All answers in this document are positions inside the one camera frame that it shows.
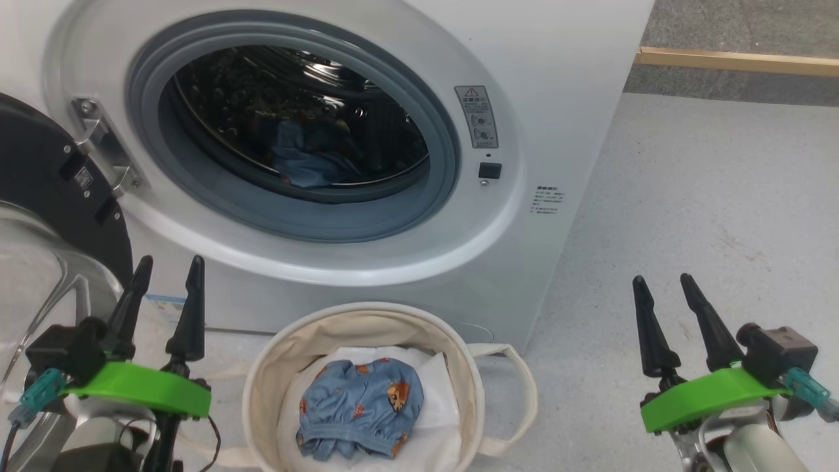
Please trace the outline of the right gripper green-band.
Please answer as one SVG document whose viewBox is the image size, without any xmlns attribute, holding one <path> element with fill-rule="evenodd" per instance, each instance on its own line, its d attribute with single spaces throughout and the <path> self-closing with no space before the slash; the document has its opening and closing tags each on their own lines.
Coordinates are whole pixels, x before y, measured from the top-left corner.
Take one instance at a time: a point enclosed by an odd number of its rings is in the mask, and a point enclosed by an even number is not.
<svg viewBox="0 0 839 472">
<path fill-rule="evenodd" d="M 640 406 L 648 433 L 671 437 L 682 471 L 782 471 L 790 448 L 770 428 L 773 398 L 787 389 L 762 385 L 743 368 L 730 368 L 744 352 L 689 273 L 680 276 L 684 299 L 695 314 L 711 374 L 690 382 L 677 376 L 681 361 L 669 349 L 641 275 L 632 281 L 642 373 L 660 387 Z"/>
</svg>

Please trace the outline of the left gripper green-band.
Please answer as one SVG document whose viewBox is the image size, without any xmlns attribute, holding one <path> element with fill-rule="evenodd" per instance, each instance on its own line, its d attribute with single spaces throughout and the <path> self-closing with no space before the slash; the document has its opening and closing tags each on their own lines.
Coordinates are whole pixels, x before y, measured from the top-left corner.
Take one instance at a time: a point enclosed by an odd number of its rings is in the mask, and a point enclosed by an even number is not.
<svg viewBox="0 0 839 472">
<path fill-rule="evenodd" d="M 152 271 L 153 258 L 144 255 L 107 321 L 105 353 L 111 361 L 134 358 L 134 332 Z M 62 393 L 101 397 L 154 412 L 207 418 L 212 392 L 193 380 L 178 376 L 189 374 L 188 364 L 201 361 L 206 355 L 206 263 L 200 255 L 192 260 L 185 287 L 187 298 L 177 327 L 165 347 L 170 355 L 166 372 L 133 363 L 107 362 L 86 385 L 67 387 Z"/>
</svg>

